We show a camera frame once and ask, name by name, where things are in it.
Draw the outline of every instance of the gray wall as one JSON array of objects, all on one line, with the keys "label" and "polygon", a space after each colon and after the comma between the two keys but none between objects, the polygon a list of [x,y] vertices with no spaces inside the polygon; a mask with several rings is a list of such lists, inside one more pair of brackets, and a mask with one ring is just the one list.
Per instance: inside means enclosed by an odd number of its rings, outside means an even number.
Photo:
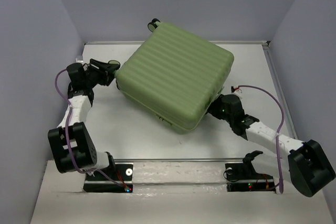
[{"label": "gray wall", "polygon": [[152,18],[209,40],[271,40],[294,0],[62,0],[84,41],[145,40]]},{"label": "gray wall", "polygon": [[61,0],[0,0],[0,10],[0,223],[21,224],[50,155],[47,131],[65,108],[54,76],[83,44]]},{"label": "gray wall", "polygon": [[[295,0],[270,46],[298,136],[319,141],[334,168],[335,43],[336,0]],[[336,222],[336,182],[324,193]]]}]

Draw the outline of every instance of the white table surface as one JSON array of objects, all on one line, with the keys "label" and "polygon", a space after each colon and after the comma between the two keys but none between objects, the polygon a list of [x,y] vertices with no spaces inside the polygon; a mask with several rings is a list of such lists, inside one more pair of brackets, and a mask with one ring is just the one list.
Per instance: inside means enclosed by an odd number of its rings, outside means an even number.
[{"label": "white table surface", "polygon": [[[139,45],[86,45],[84,60],[116,59],[123,63]],[[221,45],[235,55],[223,93],[231,85],[252,84],[276,94],[261,45]],[[99,151],[115,158],[230,158],[262,150],[235,136],[227,123],[211,116],[192,133],[178,135],[128,101],[116,89],[96,87],[86,126]],[[276,128],[280,112],[266,95],[244,90],[248,114]],[[288,134],[286,126],[283,134]],[[283,195],[271,192],[228,193],[224,163],[134,163],[132,194],[82,192],[84,175],[58,173],[48,162],[32,224],[92,223],[306,223],[331,224],[323,193],[312,198],[285,182]],[[192,181],[205,183],[193,185]],[[177,183],[141,185],[141,182]]]},{"label": "white table surface", "polygon": [[[83,59],[115,59],[123,64],[140,45],[86,45]],[[230,87],[250,84],[262,87],[276,96],[275,87],[261,45],[220,45],[231,51],[235,60],[223,94]],[[117,159],[150,158],[230,158],[244,157],[264,148],[236,136],[229,125],[206,115],[191,133],[179,135],[162,122],[126,99],[115,82],[109,87],[94,88],[94,102],[86,127],[98,151],[108,151]],[[247,114],[276,129],[281,114],[266,94],[243,90],[243,107]],[[281,132],[288,134],[286,125]]]}]

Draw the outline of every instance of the robotic arm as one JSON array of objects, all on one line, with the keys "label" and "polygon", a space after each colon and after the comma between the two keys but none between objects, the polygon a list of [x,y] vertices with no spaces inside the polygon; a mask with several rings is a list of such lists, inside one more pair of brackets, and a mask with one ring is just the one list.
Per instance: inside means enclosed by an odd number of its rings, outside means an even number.
[{"label": "robotic arm", "polygon": [[[117,61],[103,63],[91,59],[82,65],[73,63],[67,67],[71,83],[68,99],[72,106],[72,117],[68,123],[71,150],[79,168],[84,170],[111,168],[116,165],[110,153],[97,152],[85,127],[87,114],[92,107],[96,85],[108,86],[114,73],[120,68]],[[60,173],[73,172],[74,167],[65,137],[68,107],[65,117],[57,128],[48,132],[48,139],[57,169]],[[245,114],[241,100],[235,94],[220,95],[208,108],[208,112],[230,124],[235,134],[257,143],[275,153],[277,132],[268,128],[257,118]],[[314,140],[303,142],[279,135],[281,166],[284,180],[291,182],[307,197],[313,196],[336,175],[321,146]],[[278,175],[276,157],[261,151],[248,153],[243,159],[249,173]]]}]

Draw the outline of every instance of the green suitcase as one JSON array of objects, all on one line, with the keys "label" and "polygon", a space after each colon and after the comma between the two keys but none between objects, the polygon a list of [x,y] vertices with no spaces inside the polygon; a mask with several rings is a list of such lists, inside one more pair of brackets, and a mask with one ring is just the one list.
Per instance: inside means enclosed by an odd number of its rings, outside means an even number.
[{"label": "green suitcase", "polygon": [[170,23],[149,29],[153,34],[115,73],[118,88],[179,133],[193,130],[221,93],[234,56]]}]

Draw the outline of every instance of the ribbed suitcase shell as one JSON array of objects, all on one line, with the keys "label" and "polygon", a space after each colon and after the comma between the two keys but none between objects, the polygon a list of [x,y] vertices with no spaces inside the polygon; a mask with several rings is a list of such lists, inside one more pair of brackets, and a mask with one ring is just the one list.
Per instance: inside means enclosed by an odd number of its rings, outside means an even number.
[{"label": "ribbed suitcase shell", "polygon": [[198,125],[220,94],[234,56],[173,24],[157,24],[116,80],[126,97],[183,133]]}]

